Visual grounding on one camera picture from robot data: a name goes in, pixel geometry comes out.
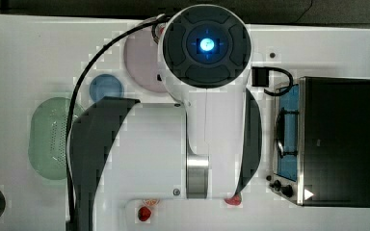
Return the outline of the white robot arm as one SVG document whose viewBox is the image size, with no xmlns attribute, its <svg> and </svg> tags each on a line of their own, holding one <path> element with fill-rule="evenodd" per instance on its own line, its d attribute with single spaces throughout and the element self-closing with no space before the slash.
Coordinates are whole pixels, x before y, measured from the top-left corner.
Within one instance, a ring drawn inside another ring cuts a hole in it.
<svg viewBox="0 0 370 231">
<path fill-rule="evenodd" d="M 72 124 L 73 231 L 128 231 L 132 200 L 225 199 L 244 189 L 261 154 L 252 53 L 235 13 L 215 5 L 176 13 L 158 43 L 172 102 L 106 96 Z"/>
</svg>

